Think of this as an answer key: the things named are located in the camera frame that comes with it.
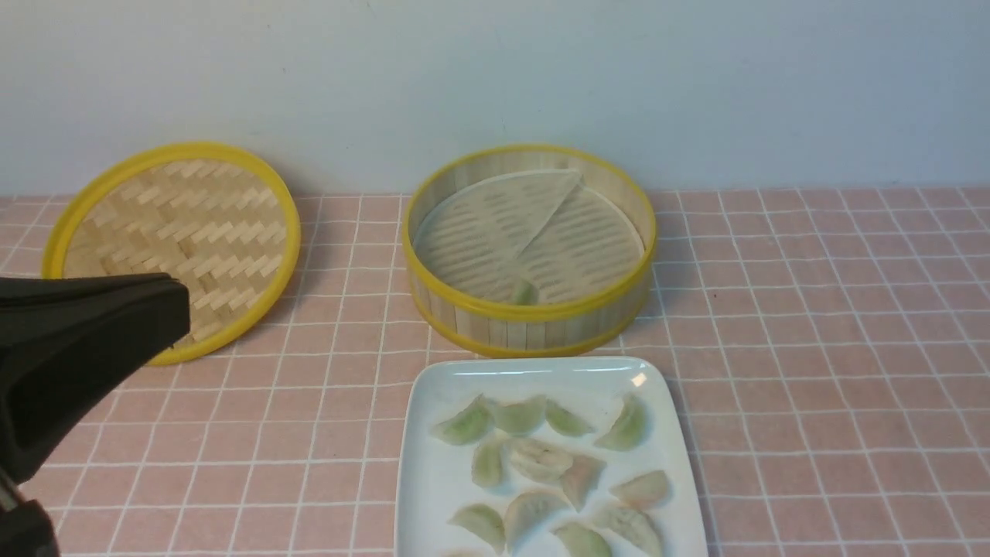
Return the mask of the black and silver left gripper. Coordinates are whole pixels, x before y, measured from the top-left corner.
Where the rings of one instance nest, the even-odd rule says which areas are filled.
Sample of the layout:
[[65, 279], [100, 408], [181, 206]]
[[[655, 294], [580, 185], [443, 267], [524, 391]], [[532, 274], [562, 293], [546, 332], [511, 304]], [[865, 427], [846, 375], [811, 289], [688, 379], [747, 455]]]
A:
[[1, 556], [61, 555], [52, 518], [17, 484], [189, 330], [188, 289], [167, 274], [2, 279]]

